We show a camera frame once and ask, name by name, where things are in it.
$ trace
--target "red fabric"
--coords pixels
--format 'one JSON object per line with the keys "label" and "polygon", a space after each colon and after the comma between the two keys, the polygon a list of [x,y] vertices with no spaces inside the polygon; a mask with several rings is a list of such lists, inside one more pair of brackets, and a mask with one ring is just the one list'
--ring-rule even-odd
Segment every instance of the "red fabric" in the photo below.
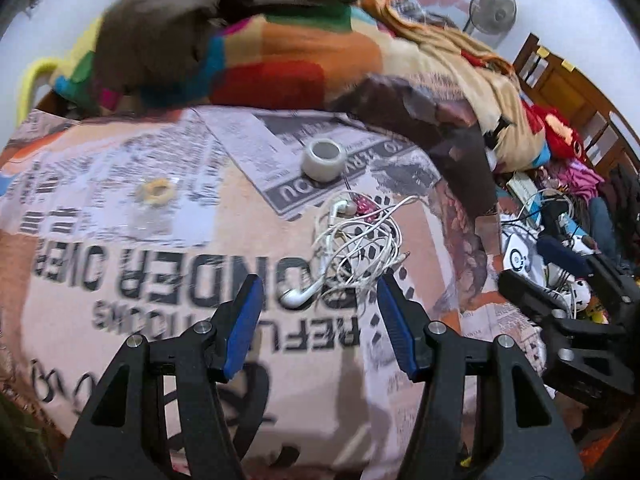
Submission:
{"label": "red fabric", "polygon": [[555,108],[543,108],[542,106],[533,105],[531,111],[540,117],[545,123],[545,135],[546,143],[549,146],[549,151],[553,158],[577,158],[581,162],[587,160],[587,156],[584,153],[584,145],[578,132],[572,129],[572,140],[568,144],[564,137],[556,134],[551,126],[546,123],[545,118],[548,115],[553,115],[565,126],[571,127],[569,121],[567,121],[558,110]]}
{"label": "red fabric", "polygon": [[474,56],[472,53],[467,52],[466,50],[461,50],[460,54],[462,54],[462,57],[465,58],[469,63],[471,63],[471,65],[479,66],[482,68],[486,67],[486,63],[479,57]]}
{"label": "red fabric", "polygon": [[544,132],[545,121],[543,121],[543,118],[537,115],[524,99],[521,99],[521,101],[522,107],[524,108],[524,111],[527,115],[527,122],[529,123],[529,128],[531,128],[531,133],[535,135],[540,132]]}
{"label": "red fabric", "polygon": [[214,81],[209,101],[215,105],[271,110],[318,110],[324,106],[324,71],[308,61],[281,61],[236,66]]}

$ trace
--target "red stuffed toy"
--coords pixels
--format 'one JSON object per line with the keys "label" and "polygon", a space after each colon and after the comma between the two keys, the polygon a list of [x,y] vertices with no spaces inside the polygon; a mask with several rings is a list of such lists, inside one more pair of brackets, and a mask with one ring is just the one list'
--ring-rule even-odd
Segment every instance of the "red stuffed toy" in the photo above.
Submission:
{"label": "red stuffed toy", "polygon": [[587,161],[584,145],[576,132],[558,110],[533,105],[533,113],[545,123],[546,143],[553,158],[577,158],[580,162]]}

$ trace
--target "sticky note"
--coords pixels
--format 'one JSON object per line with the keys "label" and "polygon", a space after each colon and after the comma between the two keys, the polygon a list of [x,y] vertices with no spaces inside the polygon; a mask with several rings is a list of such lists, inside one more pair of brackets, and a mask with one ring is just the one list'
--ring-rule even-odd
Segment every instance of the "sticky note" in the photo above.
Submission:
{"label": "sticky note", "polygon": [[536,54],[538,54],[542,59],[545,59],[545,57],[549,55],[549,51],[545,47],[539,46]]}
{"label": "sticky note", "polygon": [[575,66],[572,65],[571,63],[569,63],[567,60],[563,59],[562,60],[562,67],[567,69],[569,72],[573,72]]}

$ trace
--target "brown fabric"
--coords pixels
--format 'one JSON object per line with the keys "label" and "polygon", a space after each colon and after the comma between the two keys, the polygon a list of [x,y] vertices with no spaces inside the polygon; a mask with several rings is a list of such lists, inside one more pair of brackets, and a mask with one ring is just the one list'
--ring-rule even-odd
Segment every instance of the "brown fabric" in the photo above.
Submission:
{"label": "brown fabric", "polygon": [[467,214],[476,218],[496,203],[482,134],[462,96],[439,99],[434,90],[404,78],[371,74],[331,109],[415,142],[449,181]]}
{"label": "brown fabric", "polygon": [[124,92],[184,79],[206,56],[210,35],[273,6],[355,0],[120,0],[104,16],[94,56],[100,86]]}
{"label": "brown fabric", "polygon": [[[482,133],[494,131],[500,117],[511,125],[498,134],[495,153],[499,171],[529,169],[542,151],[543,132],[532,133],[520,101],[520,86],[510,63],[481,41],[453,28],[409,22],[393,8],[394,0],[359,0],[370,16],[383,22],[398,36],[418,45],[455,78],[471,104]],[[497,72],[473,67],[461,51],[495,67]]]}

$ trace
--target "earbud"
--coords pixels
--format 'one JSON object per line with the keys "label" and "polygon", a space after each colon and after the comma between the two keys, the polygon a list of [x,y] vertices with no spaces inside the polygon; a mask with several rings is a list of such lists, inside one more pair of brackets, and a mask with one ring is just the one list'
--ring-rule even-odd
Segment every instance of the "earbud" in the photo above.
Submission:
{"label": "earbud", "polygon": [[[338,215],[354,216],[357,209],[358,207],[353,200],[348,200],[346,198],[337,200],[332,204],[331,209],[329,210],[327,226],[335,226]],[[327,235],[326,243],[326,254],[329,254],[331,253],[332,249],[331,235]],[[324,283],[324,273],[326,271],[327,265],[328,262],[326,258],[321,259],[321,268],[319,269],[319,275],[322,276],[322,278],[309,285],[307,288],[288,288],[286,283],[280,283],[280,285],[278,285],[278,301],[287,308],[297,308],[299,306],[302,306],[305,301],[308,301],[316,292],[318,292],[322,288],[322,283]]]}
{"label": "earbud", "polygon": [[287,284],[281,282],[278,285],[278,301],[282,306],[286,306],[287,308],[297,308],[302,306],[322,288],[323,281],[324,279],[321,278],[304,289],[287,288]]}
{"label": "earbud", "polygon": [[339,214],[343,216],[353,216],[356,214],[357,210],[358,206],[356,206],[354,201],[347,199],[338,200],[331,206],[327,225],[329,227],[334,226]]}

